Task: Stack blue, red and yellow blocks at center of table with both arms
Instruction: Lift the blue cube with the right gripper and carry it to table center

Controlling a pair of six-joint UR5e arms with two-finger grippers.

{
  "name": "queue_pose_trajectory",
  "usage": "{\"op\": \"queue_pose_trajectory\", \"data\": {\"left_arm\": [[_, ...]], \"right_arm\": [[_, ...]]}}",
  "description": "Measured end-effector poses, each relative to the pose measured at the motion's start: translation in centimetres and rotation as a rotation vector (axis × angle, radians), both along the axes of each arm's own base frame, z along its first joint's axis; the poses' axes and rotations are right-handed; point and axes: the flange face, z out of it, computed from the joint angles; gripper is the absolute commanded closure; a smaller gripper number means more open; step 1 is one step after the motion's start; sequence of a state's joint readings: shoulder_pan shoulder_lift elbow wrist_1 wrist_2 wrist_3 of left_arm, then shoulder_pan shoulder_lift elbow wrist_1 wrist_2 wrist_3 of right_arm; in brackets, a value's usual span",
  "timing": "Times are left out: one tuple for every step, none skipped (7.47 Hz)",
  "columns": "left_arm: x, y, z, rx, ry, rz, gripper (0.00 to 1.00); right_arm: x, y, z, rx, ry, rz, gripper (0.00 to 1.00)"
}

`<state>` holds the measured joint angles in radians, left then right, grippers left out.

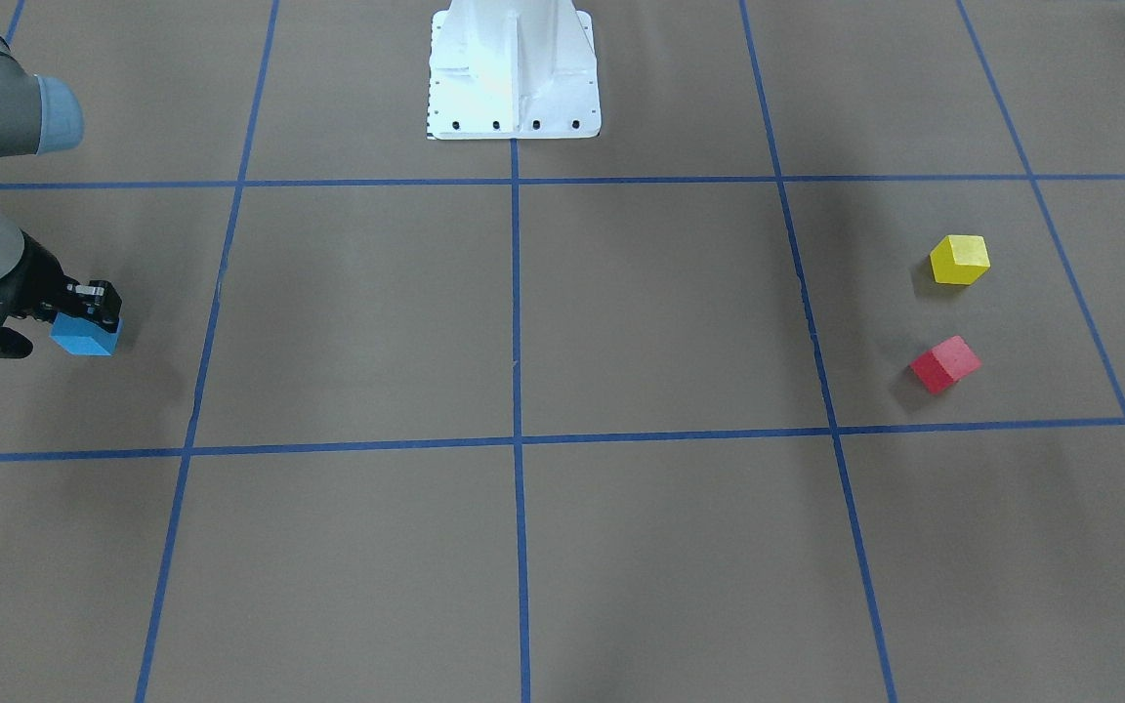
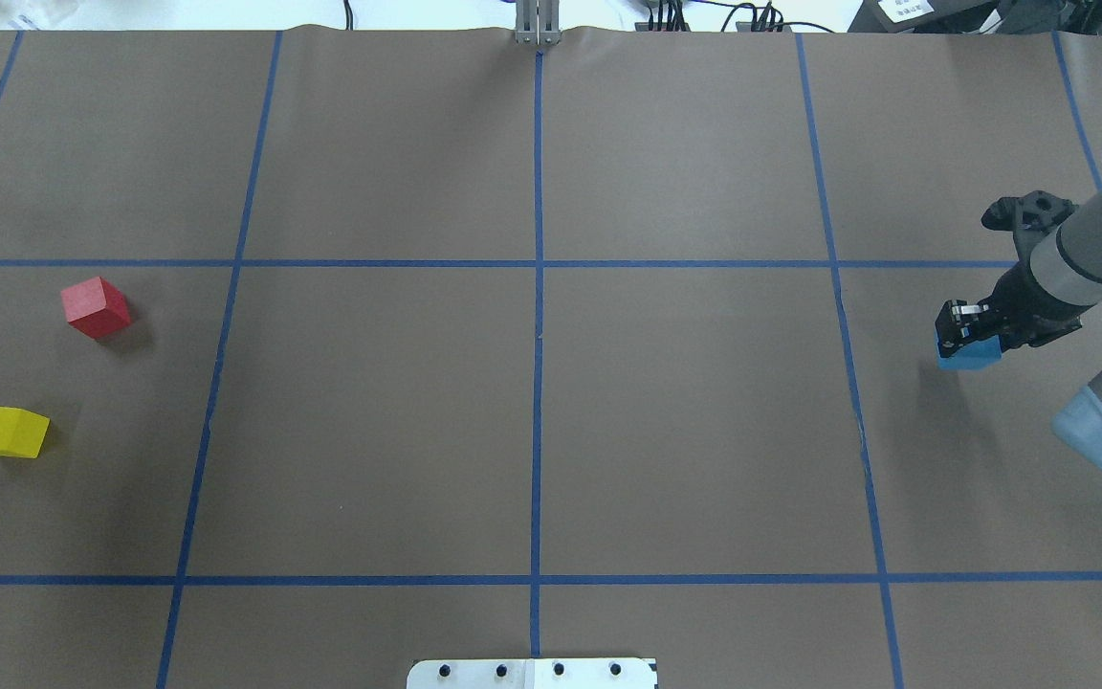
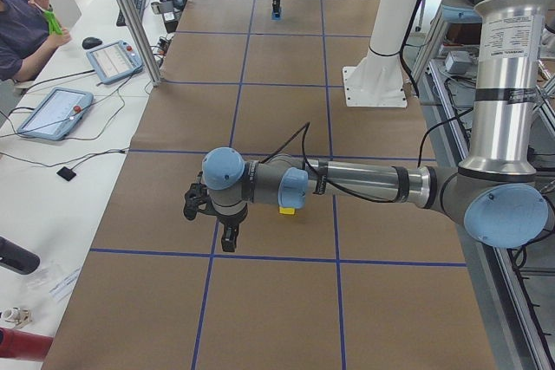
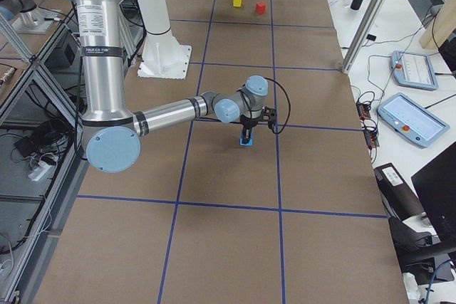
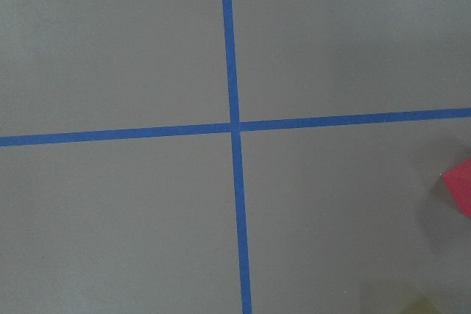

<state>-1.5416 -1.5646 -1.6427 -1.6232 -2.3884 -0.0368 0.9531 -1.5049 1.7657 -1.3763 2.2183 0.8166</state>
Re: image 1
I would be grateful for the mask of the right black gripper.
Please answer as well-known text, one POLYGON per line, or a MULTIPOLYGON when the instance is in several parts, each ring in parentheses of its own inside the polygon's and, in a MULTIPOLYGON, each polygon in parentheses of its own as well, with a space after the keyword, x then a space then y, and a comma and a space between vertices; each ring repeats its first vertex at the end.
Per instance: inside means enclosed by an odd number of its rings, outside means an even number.
POLYGON ((53 323, 58 316, 88 323, 120 323, 119 290, 106 280, 90 283, 70 280, 58 259, 26 235, 20 262, 0 279, 0 359, 17 360, 34 352, 32 340, 9 328, 6 319, 35 317, 53 323))

